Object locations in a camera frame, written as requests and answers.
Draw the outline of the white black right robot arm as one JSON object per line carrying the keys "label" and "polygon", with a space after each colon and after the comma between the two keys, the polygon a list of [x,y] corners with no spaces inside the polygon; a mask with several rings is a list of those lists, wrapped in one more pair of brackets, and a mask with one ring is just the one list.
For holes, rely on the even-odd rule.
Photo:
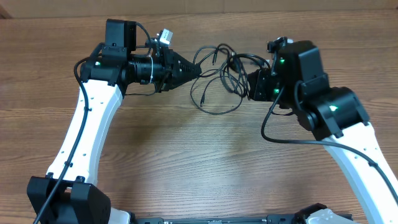
{"label": "white black right robot arm", "polygon": [[249,75],[250,98],[290,109],[338,164],[369,223],[397,222],[397,178],[357,95],[332,87],[320,51],[309,40],[279,37],[268,43],[273,59]]}

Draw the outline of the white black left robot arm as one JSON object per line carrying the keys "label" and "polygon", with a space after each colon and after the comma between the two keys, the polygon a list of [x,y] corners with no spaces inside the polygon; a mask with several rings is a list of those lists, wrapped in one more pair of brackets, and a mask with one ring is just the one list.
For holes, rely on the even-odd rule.
{"label": "white black left robot arm", "polygon": [[65,140],[44,177],[31,177],[27,196],[36,223],[135,223],[133,213],[114,208],[97,186],[104,142],[132,83],[152,84],[157,93],[201,74],[198,64],[169,48],[172,33],[148,37],[138,54],[140,23],[108,19],[105,40],[73,69],[78,103]]}

